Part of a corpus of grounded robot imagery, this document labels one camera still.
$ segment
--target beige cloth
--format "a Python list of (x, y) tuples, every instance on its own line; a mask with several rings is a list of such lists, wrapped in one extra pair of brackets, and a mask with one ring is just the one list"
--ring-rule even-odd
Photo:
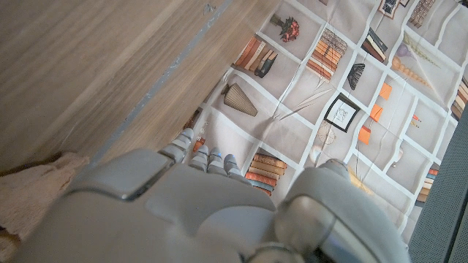
[(41, 221), (52, 202), (64, 192), (87, 157), (65, 153), (57, 161), (0, 177), (0, 261), (10, 258), (17, 246)]

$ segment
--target robotic hand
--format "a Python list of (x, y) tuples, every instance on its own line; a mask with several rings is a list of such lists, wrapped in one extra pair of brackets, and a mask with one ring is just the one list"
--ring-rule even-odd
[(276, 208), (233, 155), (185, 129), (74, 180), (15, 262), (409, 262), (395, 227), (331, 160), (305, 169)]

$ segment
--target framed picture illustration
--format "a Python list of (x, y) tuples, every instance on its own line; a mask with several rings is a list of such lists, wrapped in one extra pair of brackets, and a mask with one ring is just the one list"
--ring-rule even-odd
[(400, 0), (382, 0), (379, 5), (379, 12), (393, 19), (395, 16), (396, 8), (398, 7)]
[(400, 0), (400, 5), (402, 5), (403, 7), (406, 7), (409, 1), (410, 0)]
[(358, 111), (359, 107), (356, 104), (343, 94), (339, 94), (328, 108), (325, 120), (343, 132), (347, 132)]

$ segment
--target wood grain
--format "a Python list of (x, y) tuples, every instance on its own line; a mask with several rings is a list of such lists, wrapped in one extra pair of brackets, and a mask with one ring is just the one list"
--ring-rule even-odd
[[(222, 0), (0, 3), (0, 171), (93, 156)], [(233, 1), (108, 156), (176, 134), (278, 1)]]
[[(277, 1), (234, 1), (103, 161), (135, 148), (158, 150), (169, 143), (277, 4)], [(180, 87), (184, 87), (181, 92), (173, 92)]]

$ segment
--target wooden board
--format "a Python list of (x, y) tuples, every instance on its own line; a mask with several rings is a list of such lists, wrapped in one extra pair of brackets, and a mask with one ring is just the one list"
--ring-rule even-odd
[[(93, 156), (212, 18), (210, 1), (32, 0), (0, 4), (0, 171), (59, 151)], [(233, 1), (112, 153), (160, 148), (278, 1)]]

